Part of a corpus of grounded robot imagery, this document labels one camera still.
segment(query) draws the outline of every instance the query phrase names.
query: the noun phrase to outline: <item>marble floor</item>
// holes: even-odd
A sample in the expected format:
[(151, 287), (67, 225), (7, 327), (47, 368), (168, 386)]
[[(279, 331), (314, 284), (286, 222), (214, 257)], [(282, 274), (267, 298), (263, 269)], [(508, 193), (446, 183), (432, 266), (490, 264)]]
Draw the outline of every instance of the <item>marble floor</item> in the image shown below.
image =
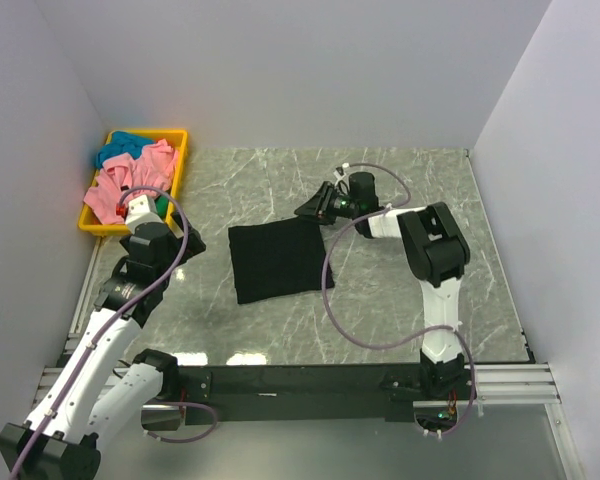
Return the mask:
[[(293, 211), (333, 180), (344, 162), (370, 162), (397, 172), (413, 193), (410, 206), (438, 201), (451, 208), (471, 249), (460, 292), (461, 332), (478, 361), (527, 361), (524, 337), (498, 259), (483, 205), (462, 149), (203, 149), (189, 159), (179, 195), (207, 251), (178, 268), (164, 301), (129, 347), (179, 357), (182, 364), (323, 364), (409, 362), (419, 343), (375, 352), (359, 348), (333, 328), (319, 292), (239, 306), (233, 285), (227, 228), (293, 216)], [(381, 202), (403, 197), (400, 186), (376, 175)], [(322, 227), (329, 245), (344, 220)], [(79, 328), (100, 283), (124, 250), (103, 241)], [(389, 342), (422, 328), (420, 287), (401, 242), (345, 237), (332, 258), (336, 288), (332, 308), (358, 338)]]

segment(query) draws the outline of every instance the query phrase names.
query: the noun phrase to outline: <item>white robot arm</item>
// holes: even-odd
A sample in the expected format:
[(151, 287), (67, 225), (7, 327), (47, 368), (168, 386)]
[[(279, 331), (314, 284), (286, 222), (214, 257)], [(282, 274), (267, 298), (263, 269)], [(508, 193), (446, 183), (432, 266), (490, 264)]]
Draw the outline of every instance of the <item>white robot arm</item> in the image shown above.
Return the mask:
[[(183, 263), (206, 247), (190, 225), (182, 225), (179, 217), (175, 220), (180, 228), (189, 229), (186, 253), (180, 261)], [(132, 415), (152, 399), (173, 401), (181, 395), (177, 359), (166, 353), (145, 350), (136, 356), (126, 375), (98, 399), (116, 362), (162, 300), (168, 279), (122, 314), (99, 340), (97, 348), (92, 338), (116, 310), (167, 271), (183, 241), (160, 219), (153, 199), (147, 195), (129, 202), (125, 223), (132, 234), (120, 243), (128, 255), (118, 262), (113, 275), (102, 286), (78, 347), (48, 395), (27, 416), (24, 424), (7, 424), (0, 434), (0, 452), (12, 470), (34, 432), (43, 428), (22, 465), (21, 480), (94, 478), (100, 452)], [(87, 349), (93, 349), (91, 355), (54, 410), (52, 405), (70, 383), (78, 364), (84, 361)]]
[[(425, 207), (401, 208), (389, 210), (383, 215), (369, 219), (369, 229), (373, 238), (399, 238), (402, 232), (398, 218), (406, 213), (424, 212)], [(418, 280), (422, 289), (424, 305), (424, 326), (448, 325), (454, 330), (460, 326), (458, 320), (458, 294), (462, 278), (455, 276), (441, 280), (439, 286), (434, 286), (428, 280)], [(458, 338), (448, 330), (437, 330), (426, 333), (422, 342), (422, 353), (432, 363), (447, 363), (454, 361), (462, 354)]]
[(337, 217), (365, 217), (367, 220), (355, 225), (364, 237), (402, 240), (411, 272), (420, 281), (425, 327), (446, 325), (452, 329), (426, 333), (420, 355), (423, 392), (434, 398), (444, 397), (464, 374), (462, 347), (453, 331), (460, 325), (458, 294), (470, 259), (469, 246), (446, 204), (383, 209), (376, 196), (375, 177), (369, 172), (356, 172), (347, 184), (345, 168), (348, 164), (336, 170), (335, 185), (323, 182), (295, 214), (321, 225), (331, 225)]

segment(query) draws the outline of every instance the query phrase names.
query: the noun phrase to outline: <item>black towel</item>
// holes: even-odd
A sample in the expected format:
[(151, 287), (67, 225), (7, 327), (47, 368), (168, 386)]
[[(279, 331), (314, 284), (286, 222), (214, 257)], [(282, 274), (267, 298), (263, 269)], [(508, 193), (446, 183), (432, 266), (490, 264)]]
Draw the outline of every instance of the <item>black towel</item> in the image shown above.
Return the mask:
[[(320, 226), (299, 218), (229, 228), (238, 304), (320, 290), (326, 252)], [(327, 288), (334, 287), (331, 267)]]

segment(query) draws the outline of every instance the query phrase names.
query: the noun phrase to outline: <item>green object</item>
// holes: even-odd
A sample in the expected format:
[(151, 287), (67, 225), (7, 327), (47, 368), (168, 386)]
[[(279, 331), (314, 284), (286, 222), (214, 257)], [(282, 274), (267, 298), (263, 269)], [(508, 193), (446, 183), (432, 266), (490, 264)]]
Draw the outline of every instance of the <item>green object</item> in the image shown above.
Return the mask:
[(156, 198), (156, 210), (160, 218), (167, 216), (167, 208), (169, 208), (169, 200), (163, 196)]

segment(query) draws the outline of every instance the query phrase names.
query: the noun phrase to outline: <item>yellow tray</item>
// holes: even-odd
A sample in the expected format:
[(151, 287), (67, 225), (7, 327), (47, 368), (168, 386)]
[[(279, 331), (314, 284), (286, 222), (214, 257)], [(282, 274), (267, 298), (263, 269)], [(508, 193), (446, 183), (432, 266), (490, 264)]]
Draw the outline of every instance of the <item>yellow tray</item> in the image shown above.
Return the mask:
[[(186, 130), (159, 130), (159, 129), (136, 129), (136, 128), (125, 128), (117, 129), (114, 131), (122, 130), (124, 132), (133, 133), (134, 135), (140, 135), (141, 137), (147, 137), (156, 142), (161, 139), (165, 139), (169, 145), (178, 150), (178, 161), (176, 162), (176, 170), (173, 176), (173, 183), (171, 185), (171, 196), (178, 199), (178, 191), (180, 190), (180, 184), (182, 183), (182, 175), (184, 174), (184, 165), (187, 159), (187, 139), (188, 134)], [(111, 141), (111, 135), (113, 131), (107, 136), (106, 143)], [(98, 176), (98, 170), (93, 175), (93, 181), (91, 186), (96, 185), (96, 177)], [(171, 214), (175, 210), (172, 203), (167, 208), (167, 216), (165, 221), (169, 228), (173, 228), (175, 223), (171, 218)], [(106, 237), (108, 235), (127, 235), (129, 229), (126, 225), (102, 225), (97, 217), (93, 214), (93, 210), (88, 205), (82, 206), (82, 212), (80, 213), (80, 219), (78, 220), (78, 228), (85, 232), (90, 232), (93, 235), (99, 237)]]

